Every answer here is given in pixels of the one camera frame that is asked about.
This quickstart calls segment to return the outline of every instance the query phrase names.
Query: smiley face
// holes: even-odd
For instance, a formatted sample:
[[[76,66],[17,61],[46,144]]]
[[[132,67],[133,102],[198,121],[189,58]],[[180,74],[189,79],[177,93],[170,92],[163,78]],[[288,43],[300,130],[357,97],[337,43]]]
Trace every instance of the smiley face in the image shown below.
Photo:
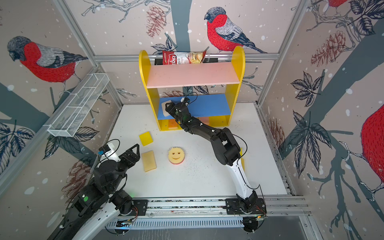
[[[168,152],[168,159],[172,164],[180,164],[184,157],[184,151],[179,147],[173,147]]]

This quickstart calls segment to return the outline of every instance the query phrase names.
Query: white tabletop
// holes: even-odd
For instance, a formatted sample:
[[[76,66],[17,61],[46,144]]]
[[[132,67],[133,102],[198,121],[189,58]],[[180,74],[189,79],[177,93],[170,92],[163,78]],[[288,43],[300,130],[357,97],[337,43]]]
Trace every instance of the white tabletop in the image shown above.
[[[253,103],[237,103],[230,126],[233,134],[248,145],[244,155],[245,173],[251,187],[261,184],[264,195],[286,194],[262,125]],[[139,135],[149,131],[153,143],[143,147]],[[216,159],[211,143],[185,131],[160,132],[150,105],[124,105],[109,139],[121,144],[117,154],[136,143],[140,153],[154,151],[157,168],[144,172],[141,160],[127,171],[124,190],[132,197],[234,196],[235,185],[227,168]],[[235,137],[245,151],[245,144]],[[168,151],[180,147],[185,160],[173,165]]]

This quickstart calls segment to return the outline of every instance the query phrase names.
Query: wire basket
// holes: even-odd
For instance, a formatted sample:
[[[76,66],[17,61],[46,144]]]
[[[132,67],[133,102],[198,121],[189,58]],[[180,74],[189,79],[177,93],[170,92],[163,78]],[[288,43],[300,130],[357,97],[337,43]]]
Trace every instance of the wire basket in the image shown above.
[[[84,86],[75,93],[75,97],[55,119],[48,132],[55,137],[73,137],[108,82],[105,73],[89,74]]]

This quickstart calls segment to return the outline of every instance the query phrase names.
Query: snack bag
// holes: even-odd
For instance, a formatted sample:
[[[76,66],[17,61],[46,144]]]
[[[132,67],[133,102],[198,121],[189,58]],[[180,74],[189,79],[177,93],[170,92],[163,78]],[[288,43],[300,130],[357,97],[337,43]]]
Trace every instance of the snack bag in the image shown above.
[[[163,65],[202,63],[205,53],[163,51]]]

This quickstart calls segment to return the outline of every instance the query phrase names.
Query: bird illustration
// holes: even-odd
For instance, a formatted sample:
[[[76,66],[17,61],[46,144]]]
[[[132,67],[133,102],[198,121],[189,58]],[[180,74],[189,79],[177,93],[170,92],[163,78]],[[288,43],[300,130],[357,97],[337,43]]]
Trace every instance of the bird illustration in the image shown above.
[[[243,33],[240,27],[236,26],[226,15],[224,8],[213,7],[207,11],[204,17],[207,20],[208,39],[218,52],[233,51],[236,46],[251,48],[259,53],[266,53],[255,46]]]
[[[370,189],[365,183],[359,184],[365,186],[372,194],[372,198],[368,199],[371,202],[375,201],[375,193],[384,189],[384,105],[379,108],[374,114],[370,115],[365,120],[361,129],[361,144],[362,154],[356,154],[349,151],[345,142],[341,142],[345,145],[349,160],[349,155],[353,154],[357,157],[364,159],[372,170],[379,176],[381,183],[375,189]]]
[[[77,77],[74,72],[77,64],[88,59],[60,48],[34,43],[24,36],[11,39],[7,48],[12,60],[19,59],[36,77],[51,83],[63,83],[64,90],[59,93],[59,96],[64,92],[69,93],[65,90],[65,81],[72,75]]]
[[[325,0],[325,2],[327,2],[328,6],[327,6],[327,9],[324,11],[324,16],[326,16],[326,13],[327,13],[327,10],[329,7],[334,7],[336,8],[336,13],[334,16],[336,15],[340,15],[341,13],[337,11],[337,7],[340,6],[341,4],[345,3],[347,0]]]

